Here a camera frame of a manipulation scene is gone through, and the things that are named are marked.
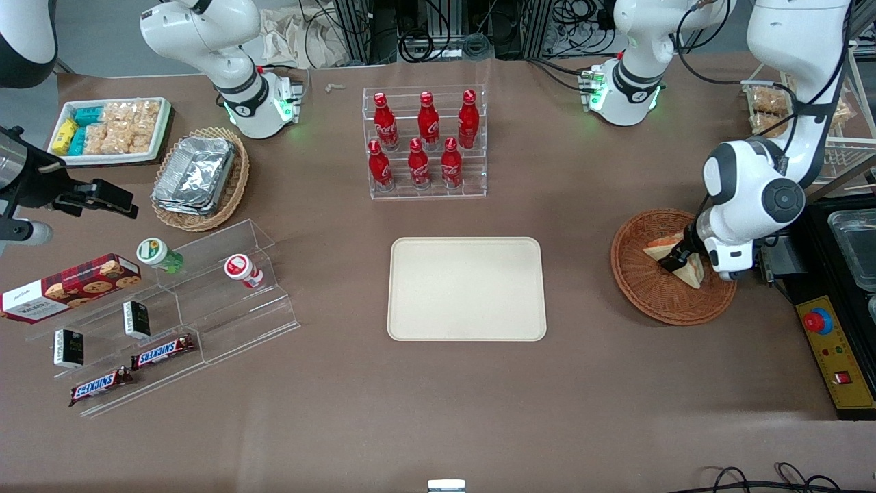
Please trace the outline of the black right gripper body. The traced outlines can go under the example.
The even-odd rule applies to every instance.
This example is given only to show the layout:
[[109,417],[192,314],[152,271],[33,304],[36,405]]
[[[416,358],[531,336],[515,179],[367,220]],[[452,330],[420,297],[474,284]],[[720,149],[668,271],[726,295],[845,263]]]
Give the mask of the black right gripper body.
[[25,208],[56,209],[81,216],[84,209],[96,209],[83,188],[88,184],[73,180],[57,160],[21,144],[2,146],[2,218],[12,218]]

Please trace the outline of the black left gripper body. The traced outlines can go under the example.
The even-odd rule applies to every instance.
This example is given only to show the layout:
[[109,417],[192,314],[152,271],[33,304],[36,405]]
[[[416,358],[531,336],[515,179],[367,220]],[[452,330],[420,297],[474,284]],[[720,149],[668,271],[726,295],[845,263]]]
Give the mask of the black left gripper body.
[[713,237],[710,226],[710,213],[700,213],[684,231],[683,250],[687,252],[688,256],[696,253],[711,260],[711,250],[705,242],[710,237]]

